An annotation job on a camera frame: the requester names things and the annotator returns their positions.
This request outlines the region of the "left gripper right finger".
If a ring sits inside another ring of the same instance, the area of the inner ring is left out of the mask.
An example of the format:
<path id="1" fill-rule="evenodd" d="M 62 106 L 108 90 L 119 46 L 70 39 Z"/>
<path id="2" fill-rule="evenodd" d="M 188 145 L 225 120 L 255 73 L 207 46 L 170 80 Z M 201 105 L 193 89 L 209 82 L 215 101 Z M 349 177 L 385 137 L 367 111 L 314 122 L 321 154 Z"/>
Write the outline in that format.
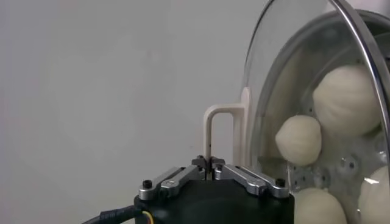
<path id="1" fill-rule="evenodd" d="M 210 169 L 214 180 L 233 180 L 255 196 L 270 193 L 275 198 L 288 198 L 289 189 L 284 179 L 275 179 L 263 173 L 256 173 L 244 166 L 226 164 L 221 158 L 210 158 Z"/>

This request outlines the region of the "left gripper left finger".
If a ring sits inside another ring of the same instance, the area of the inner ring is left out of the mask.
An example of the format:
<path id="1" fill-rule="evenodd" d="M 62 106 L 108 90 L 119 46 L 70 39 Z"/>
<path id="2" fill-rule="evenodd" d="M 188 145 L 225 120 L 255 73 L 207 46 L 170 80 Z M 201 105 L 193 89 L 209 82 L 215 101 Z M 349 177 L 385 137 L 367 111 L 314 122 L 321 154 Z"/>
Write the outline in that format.
<path id="1" fill-rule="evenodd" d="M 139 188 L 138 197 L 140 200 L 154 200 L 160 192 L 166 197 L 174 197 L 187 182 L 205 180 L 209 170 L 209 162 L 199 155 L 188 167 L 173 167 L 154 179 L 144 180 Z"/>

